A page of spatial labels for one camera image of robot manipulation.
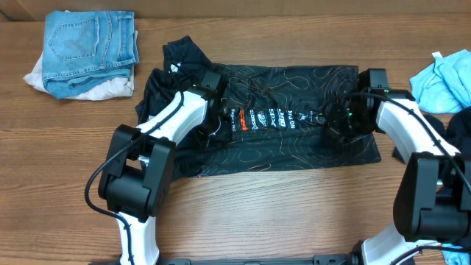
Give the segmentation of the black orange-patterned cycling jersey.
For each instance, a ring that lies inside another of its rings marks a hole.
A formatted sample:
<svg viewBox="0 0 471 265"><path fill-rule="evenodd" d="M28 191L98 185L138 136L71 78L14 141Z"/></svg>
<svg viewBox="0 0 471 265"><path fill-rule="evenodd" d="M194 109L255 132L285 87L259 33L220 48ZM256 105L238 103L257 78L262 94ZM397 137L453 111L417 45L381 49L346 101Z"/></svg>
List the black orange-patterned cycling jersey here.
<svg viewBox="0 0 471 265"><path fill-rule="evenodd" d="M224 107L216 133L193 129L177 146L174 177L239 172L320 169L377 163L372 135L341 143L324 128L334 99L354 90L356 66L244 66L210 61L184 37L163 48L164 67L154 69L136 106L139 122L156 116L181 85L220 74Z"/></svg>

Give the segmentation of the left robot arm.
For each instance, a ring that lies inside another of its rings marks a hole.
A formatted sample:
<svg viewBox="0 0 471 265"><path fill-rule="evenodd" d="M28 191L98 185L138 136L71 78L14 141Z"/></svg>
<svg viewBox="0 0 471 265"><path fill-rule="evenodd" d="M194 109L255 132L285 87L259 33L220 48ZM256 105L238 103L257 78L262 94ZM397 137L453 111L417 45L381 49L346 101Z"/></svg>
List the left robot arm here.
<svg viewBox="0 0 471 265"><path fill-rule="evenodd" d="M155 117L137 127L120 125L106 161L94 172L102 212L118 222L122 254L118 264L157 264L156 217L168 196L176 148L195 127L214 134L222 127L222 75L207 71L186 83Z"/></svg>

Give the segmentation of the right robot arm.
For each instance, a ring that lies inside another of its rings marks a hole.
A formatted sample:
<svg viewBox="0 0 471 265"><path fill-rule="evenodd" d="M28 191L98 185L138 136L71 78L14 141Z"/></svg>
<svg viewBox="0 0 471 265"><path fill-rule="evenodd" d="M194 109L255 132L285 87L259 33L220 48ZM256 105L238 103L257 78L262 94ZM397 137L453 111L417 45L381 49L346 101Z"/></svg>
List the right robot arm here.
<svg viewBox="0 0 471 265"><path fill-rule="evenodd" d="M343 144L388 135L406 170L392 223L348 254L315 255L314 264L411 264L423 250L449 251L470 237L470 157L435 131L409 91L389 87L385 70L360 73L355 90L330 97L322 112L327 134Z"/></svg>

